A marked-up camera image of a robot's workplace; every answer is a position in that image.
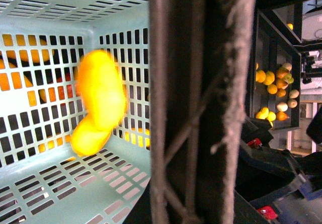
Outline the left gripper fuzzy finger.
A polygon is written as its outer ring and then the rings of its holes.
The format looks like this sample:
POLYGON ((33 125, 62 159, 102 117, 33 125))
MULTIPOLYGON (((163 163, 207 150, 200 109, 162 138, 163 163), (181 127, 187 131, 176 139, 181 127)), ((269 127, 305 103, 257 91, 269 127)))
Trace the left gripper fuzzy finger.
POLYGON ((149 0, 153 223, 233 223, 256 0, 149 0))

